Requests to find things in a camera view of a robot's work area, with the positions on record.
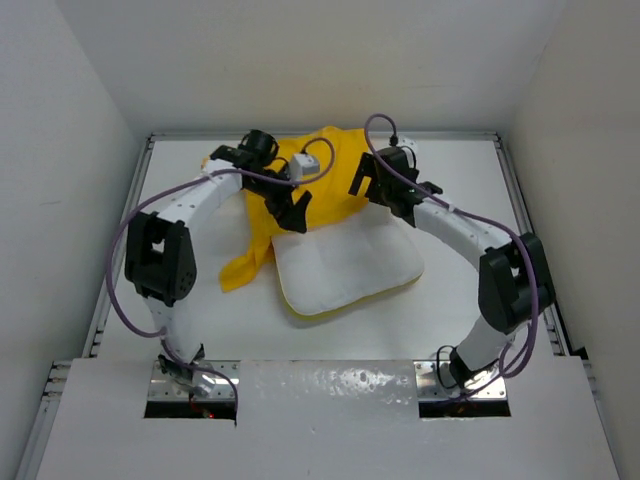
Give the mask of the yellow pillowcase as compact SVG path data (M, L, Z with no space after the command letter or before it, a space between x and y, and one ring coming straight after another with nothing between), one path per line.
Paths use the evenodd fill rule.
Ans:
M348 193L360 158L368 151L363 129L342 130L326 126L311 134L280 138L278 144L280 157L290 159L293 154L305 151L318 159L322 169L329 170L323 178L293 193L295 200L305 191L312 195L306 213L310 231L340 223L367 205L364 196ZM246 192L244 199L250 239L246 252L232 259L219 272L218 280L224 293L252 282L262 267L274 260L273 242L287 233L277 226L258 195Z

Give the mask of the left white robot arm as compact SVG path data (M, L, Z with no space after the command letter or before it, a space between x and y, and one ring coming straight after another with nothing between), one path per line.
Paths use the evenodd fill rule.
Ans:
M194 336L187 312L198 267L193 238L228 199L246 191L258 196L267 214L287 232L308 229L313 198L307 180L298 174L301 160L272 168L280 145L270 134L251 130L236 146L221 145L206 159L193 180L172 187L132 210L116 235L126 242L124 275L149 309L154 328L137 328L124 313L121 321L136 335L156 338L164 373L195 383L202 376L222 374L202 365L204 346Z

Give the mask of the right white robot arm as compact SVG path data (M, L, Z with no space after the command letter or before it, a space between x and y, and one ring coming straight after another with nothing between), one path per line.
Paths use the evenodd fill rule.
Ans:
M439 385L463 392L480 373L502 365L515 333L556 300L541 240L516 235L491 219L466 215L442 199L437 185L417 180L415 156L391 146L361 156L349 192L363 193L411 227L454 250L479 274L480 316L449 362L437 367Z

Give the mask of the white pillow yellow edge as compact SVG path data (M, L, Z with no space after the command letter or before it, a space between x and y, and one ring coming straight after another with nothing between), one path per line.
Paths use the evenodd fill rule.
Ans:
M321 318L403 288L424 273L424 260L388 209L369 204L346 220L272 240L285 304Z

